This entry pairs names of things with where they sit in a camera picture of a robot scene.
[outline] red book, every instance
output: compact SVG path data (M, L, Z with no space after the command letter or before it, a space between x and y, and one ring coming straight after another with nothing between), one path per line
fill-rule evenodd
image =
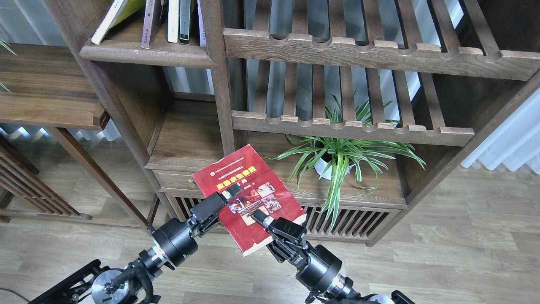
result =
M208 197L237 183L242 193L219 213L244 256L272 241L272 237L251 218L260 209L274 219L284 217L302 224L306 212L270 167L247 145L193 174L193 180Z

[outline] spider plant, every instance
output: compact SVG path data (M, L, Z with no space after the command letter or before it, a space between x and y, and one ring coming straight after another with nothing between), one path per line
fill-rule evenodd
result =
M13 55L17 56L17 54L9 47L9 43L7 43L4 39L0 38L0 45L5 47L6 50L10 51ZM4 88L4 90L8 91L9 93L11 93L11 91L2 83L0 82L0 87Z
M336 96L332 95L332 97L336 103L336 108L334 110L330 110L328 106L326 106L326 116L332 123L339 123L342 121L341 103L338 101ZM384 108L390 104L391 101L384 103ZM363 105L357 106L355 111L357 121L362 121L365 125L373 124L369 101L366 101ZM387 120L387 122L399 123L399 121L394 120ZM298 146L288 149L287 151L276 156L274 159L281 160L291 155L301 155L289 178L289 181L291 181L293 177L300 172L298 174L299 187L300 180L302 179L302 176L306 170L314 168L317 161L327 155L326 160L328 163L321 173L321 176L326 171L330 170L332 172L332 178L330 180L325 204L320 212L328 211L326 214L326 219L332 216L330 229L334 227L338 218L340 189L347 174L347 168L350 165L353 164L356 169L354 179L359 186L362 182L362 169L360 168L360 163L362 161L366 162L371 170L373 170L375 173L376 186L360 186L361 189L368 191L366 195L370 195L379 186L379 174L383 173L382 168L388 170L388 166L380 160L381 158L393 160L395 159L394 155L399 154L414 159L422 168L424 168L424 165L426 164L422 159L414 154L414 147L409 143L305 135L299 135L298 137L300 139L295 142L289 135L287 135L287 139L292 143L298 144Z

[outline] book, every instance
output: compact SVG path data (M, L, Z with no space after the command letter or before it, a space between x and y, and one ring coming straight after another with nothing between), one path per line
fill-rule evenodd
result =
M194 0L180 0L180 26L179 26L179 42L188 44L190 42L191 33L191 14L195 8Z
M167 0L146 0L146 9L144 12L143 38L140 46L143 49L149 49L150 43L156 37L158 28L167 11Z
M133 15L134 12L144 7L145 0L114 0L105 18L100 23L96 32L90 39L94 44L100 44L105 34L118 23Z
M167 21L167 41L178 42L178 29L180 26L180 0L169 0Z
M272 241L272 237L251 215L260 209L278 219L297 224L306 220L306 212L270 167L247 145L220 161L193 174L193 180L208 197L237 183L241 194L219 212L219 218L247 256Z
M197 0L197 13L199 14L199 38L201 47L206 46L206 34L203 25L203 13L201 12L201 1Z

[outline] wooden table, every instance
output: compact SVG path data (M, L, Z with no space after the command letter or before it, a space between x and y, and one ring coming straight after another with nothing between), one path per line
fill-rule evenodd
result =
M148 226L147 218L66 130L103 130L109 121L109 115L69 49L29 44L12 44L11 48L17 56L0 51L0 82L12 92L0 90L0 122L45 127L137 224ZM88 216L81 217L78 212L40 210L34 215L89 220ZM28 214L0 209L0 216Z

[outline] white flower pot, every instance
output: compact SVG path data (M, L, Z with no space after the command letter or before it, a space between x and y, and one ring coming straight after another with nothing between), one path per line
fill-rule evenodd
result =
M315 163L315 171L317 171L317 173L318 173L323 179L331 180L331 179L332 179L332 166L330 166L330 168L328 168L328 170L326 170L326 172L325 172L324 174L322 174L322 172L325 170L327 164L328 164L328 162L324 161L322 158L319 159L319 160ZM354 164L350 165L350 166L347 168L347 174L350 173L350 170L351 170L353 167L354 167Z

